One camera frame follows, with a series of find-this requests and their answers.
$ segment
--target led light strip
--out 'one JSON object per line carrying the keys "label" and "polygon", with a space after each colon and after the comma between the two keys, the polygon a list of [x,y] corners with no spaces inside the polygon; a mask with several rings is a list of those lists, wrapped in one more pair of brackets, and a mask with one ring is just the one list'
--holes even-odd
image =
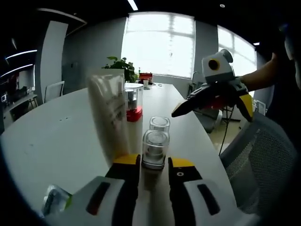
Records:
{"label": "led light strip", "polygon": [[36,86],[36,65],[33,66],[33,87]]}
{"label": "led light strip", "polygon": [[136,6],[134,0],[127,0],[127,1],[128,1],[128,3],[130,3],[130,5],[131,5],[133,11],[137,11],[137,10],[138,10],[138,8],[137,8],[137,6]]}
{"label": "led light strip", "polygon": [[31,64],[31,65],[25,65],[25,66],[22,66],[22,67],[18,67],[18,68],[14,69],[14,70],[11,70],[10,72],[6,72],[4,75],[9,74],[11,72],[14,72],[16,70],[19,70],[21,68],[29,67],[29,66],[33,66],[33,64]]}
{"label": "led light strip", "polygon": [[17,54],[14,54],[14,55],[11,55],[11,56],[8,56],[6,57],[5,59],[9,59],[9,58],[12,58],[12,57],[15,57],[15,56],[18,56],[18,55],[22,55],[22,54],[25,54],[25,53],[33,53],[33,52],[37,52],[37,50],[29,50],[29,51],[25,51],[25,52],[22,52],[22,53],[17,53]]}

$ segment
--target human arm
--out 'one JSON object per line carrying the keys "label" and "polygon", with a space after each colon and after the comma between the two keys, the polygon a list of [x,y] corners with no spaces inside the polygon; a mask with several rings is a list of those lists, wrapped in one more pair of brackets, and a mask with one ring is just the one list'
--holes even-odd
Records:
{"label": "human arm", "polygon": [[277,55],[273,53],[272,59],[268,61],[262,68],[255,72],[241,76],[241,82],[246,85],[249,92],[273,85],[276,81],[279,69],[278,61],[279,59]]}

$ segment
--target cup on table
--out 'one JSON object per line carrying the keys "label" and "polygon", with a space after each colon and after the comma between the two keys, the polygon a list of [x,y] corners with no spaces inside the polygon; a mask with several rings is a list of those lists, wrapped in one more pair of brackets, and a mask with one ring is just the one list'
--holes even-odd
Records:
{"label": "cup on table", "polygon": [[143,136],[142,166],[162,170],[169,146],[169,135],[163,131],[148,130]]}
{"label": "cup on table", "polygon": [[168,133],[170,120],[166,117],[153,116],[150,119],[150,129]]}
{"label": "cup on table", "polygon": [[143,85],[145,88],[148,88],[149,87],[149,80],[148,79],[144,79],[143,80]]}

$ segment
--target person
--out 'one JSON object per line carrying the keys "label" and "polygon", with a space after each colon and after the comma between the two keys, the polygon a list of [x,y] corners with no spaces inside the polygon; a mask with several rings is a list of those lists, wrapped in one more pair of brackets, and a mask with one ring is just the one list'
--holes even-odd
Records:
{"label": "person", "polygon": [[[272,54],[271,60],[262,68],[239,78],[249,92],[274,85],[273,99],[266,116],[284,129],[297,151],[301,153],[299,136],[301,90],[297,84],[300,75],[296,74],[298,67],[296,59],[293,59],[296,56],[290,56],[290,54],[288,44],[282,43],[278,46],[277,52]],[[225,105],[225,100],[221,97],[212,104],[212,107],[221,108]]]}

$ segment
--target clear plastic cup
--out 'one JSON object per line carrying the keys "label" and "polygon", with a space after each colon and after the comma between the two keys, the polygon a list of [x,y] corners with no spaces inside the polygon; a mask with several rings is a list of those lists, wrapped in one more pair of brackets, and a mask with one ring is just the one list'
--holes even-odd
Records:
{"label": "clear plastic cup", "polygon": [[170,120],[166,117],[154,116],[150,119],[150,129],[168,133]]}
{"label": "clear plastic cup", "polygon": [[143,136],[142,166],[153,170],[163,169],[168,146],[168,133],[157,130],[146,131]]}
{"label": "clear plastic cup", "polygon": [[149,80],[148,79],[144,79],[143,80],[143,85],[145,88],[148,88],[149,87]]}
{"label": "clear plastic cup", "polygon": [[137,83],[125,83],[127,111],[142,109],[143,85]]}

